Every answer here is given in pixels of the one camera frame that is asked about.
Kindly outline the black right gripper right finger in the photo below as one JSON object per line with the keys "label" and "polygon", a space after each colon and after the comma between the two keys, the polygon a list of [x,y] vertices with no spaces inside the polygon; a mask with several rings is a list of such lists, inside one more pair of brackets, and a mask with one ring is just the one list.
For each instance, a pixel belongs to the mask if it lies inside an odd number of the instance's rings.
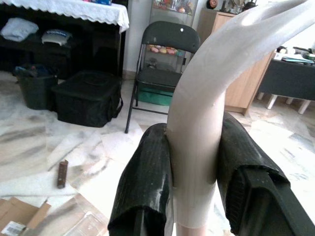
{"label": "black right gripper right finger", "polygon": [[241,123],[225,112],[217,183],[236,236],[313,236],[315,225],[281,168]]}

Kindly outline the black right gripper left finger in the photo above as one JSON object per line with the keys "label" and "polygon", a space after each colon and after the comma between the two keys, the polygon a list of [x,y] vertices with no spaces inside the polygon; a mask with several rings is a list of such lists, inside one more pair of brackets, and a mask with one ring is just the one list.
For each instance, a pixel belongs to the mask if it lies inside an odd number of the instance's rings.
{"label": "black right gripper left finger", "polygon": [[173,183],[166,125],[150,126],[123,170],[108,224],[111,236],[170,236]]}

